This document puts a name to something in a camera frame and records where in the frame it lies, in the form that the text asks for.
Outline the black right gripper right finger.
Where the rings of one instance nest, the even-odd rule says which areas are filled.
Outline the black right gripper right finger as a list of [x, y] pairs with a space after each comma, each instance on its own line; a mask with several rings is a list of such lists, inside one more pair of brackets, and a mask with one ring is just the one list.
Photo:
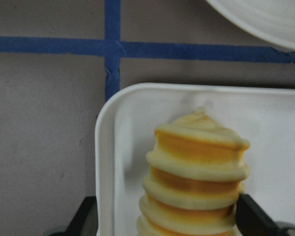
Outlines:
[[240, 194], [237, 200], [236, 225], [242, 236], [285, 235], [285, 230], [279, 228], [248, 194]]

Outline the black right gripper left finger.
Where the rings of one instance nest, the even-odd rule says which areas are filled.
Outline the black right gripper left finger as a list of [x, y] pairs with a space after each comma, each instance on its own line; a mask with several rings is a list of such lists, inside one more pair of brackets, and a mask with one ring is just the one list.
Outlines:
[[81, 236], [82, 228], [95, 202], [95, 196], [88, 196], [83, 199], [69, 226], [63, 233], [64, 236]]

